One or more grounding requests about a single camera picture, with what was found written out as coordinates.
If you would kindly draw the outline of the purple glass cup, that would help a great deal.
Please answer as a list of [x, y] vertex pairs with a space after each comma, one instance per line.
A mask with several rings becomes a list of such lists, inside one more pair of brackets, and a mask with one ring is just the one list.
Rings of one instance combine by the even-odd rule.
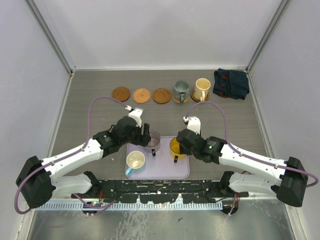
[[148, 143], [148, 145], [146, 146], [146, 148], [148, 149], [148, 151], [150, 153], [152, 153], [152, 156], [155, 157], [157, 151], [160, 149], [161, 136], [155, 130], [150, 130], [149, 135], [150, 135], [151, 139], [150, 139], [150, 142]]

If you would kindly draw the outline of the yellow glass mug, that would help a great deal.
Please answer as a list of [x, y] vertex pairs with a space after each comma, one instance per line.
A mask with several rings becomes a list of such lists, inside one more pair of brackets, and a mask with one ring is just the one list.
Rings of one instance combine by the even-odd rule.
[[174, 163], [177, 163], [178, 160], [181, 160], [181, 159], [187, 157], [187, 155], [183, 153], [181, 145], [177, 141], [176, 137], [170, 141], [169, 147], [170, 147], [170, 154], [173, 157]]

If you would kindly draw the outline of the white mug blue handle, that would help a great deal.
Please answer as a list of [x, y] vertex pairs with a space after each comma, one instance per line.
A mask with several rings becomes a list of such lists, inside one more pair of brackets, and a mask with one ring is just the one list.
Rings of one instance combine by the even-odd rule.
[[129, 176], [132, 173], [140, 171], [146, 162], [145, 154], [141, 151], [135, 150], [130, 152], [126, 157], [127, 169], [125, 175]]

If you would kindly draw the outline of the woven rattan coaster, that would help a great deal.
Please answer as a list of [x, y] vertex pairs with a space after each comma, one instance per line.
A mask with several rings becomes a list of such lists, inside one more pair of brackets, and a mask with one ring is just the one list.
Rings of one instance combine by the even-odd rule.
[[185, 98], [184, 96], [182, 95], [174, 95], [173, 97], [173, 100], [178, 103], [178, 104], [183, 104], [183, 103], [186, 103], [190, 97], [188, 96], [187, 98]]
[[146, 88], [139, 88], [134, 91], [132, 98], [136, 103], [144, 104], [150, 100], [151, 93]]

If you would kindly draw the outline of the dark wooden coaster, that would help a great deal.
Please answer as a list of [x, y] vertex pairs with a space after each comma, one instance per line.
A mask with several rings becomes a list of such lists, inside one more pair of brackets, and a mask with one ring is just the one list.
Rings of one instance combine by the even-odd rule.
[[119, 86], [112, 91], [111, 96], [120, 102], [125, 102], [130, 98], [131, 92], [127, 87]]
[[[191, 91], [191, 94], [190, 94], [191, 98], [193, 101], [195, 101], [196, 103], [200, 102], [201, 100], [196, 98], [195, 95], [194, 95], [194, 90]], [[208, 93], [204, 99], [204, 101], [208, 101], [210, 98], [210, 93]]]
[[157, 104], [166, 104], [171, 100], [172, 95], [166, 88], [157, 88], [153, 92], [152, 98]]

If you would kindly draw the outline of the grey ceramic mug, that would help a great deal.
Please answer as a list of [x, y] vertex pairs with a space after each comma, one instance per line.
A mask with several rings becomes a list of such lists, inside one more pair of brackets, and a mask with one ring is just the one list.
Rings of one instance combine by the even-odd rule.
[[173, 88], [172, 96], [184, 96], [185, 98], [190, 96], [190, 87], [186, 81], [177, 81]]

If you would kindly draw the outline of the cream yellow mug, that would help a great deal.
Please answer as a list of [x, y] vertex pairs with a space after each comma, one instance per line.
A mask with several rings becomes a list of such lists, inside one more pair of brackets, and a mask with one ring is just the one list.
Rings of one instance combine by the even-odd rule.
[[206, 78], [199, 78], [195, 82], [194, 96], [200, 101], [205, 101], [207, 94], [209, 93], [211, 82]]

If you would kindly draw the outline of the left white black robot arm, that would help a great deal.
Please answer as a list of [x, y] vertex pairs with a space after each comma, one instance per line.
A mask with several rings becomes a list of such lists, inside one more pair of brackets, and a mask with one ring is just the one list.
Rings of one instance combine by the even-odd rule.
[[123, 145], [145, 147], [150, 141], [148, 123], [124, 116], [110, 129], [90, 135], [85, 143], [71, 150], [44, 159], [28, 158], [15, 181], [18, 187], [15, 198], [22, 195], [29, 209], [44, 205], [58, 193], [95, 198], [100, 193], [100, 182], [93, 174], [82, 173], [71, 178], [66, 174], [118, 152]]

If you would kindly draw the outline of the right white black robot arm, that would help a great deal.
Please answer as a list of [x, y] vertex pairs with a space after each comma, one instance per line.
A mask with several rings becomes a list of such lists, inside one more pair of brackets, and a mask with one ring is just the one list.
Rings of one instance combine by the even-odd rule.
[[205, 163], [215, 163], [242, 169], [224, 173], [219, 191], [225, 197], [234, 193], [255, 192], [276, 196], [282, 203], [301, 207], [307, 188], [308, 176], [301, 161], [295, 157], [288, 160], [265, 157], [230, 146], [224, 139], [210, 136], [202, 138], [189, 129], [180, 131], [176, 137], [180, 150]]

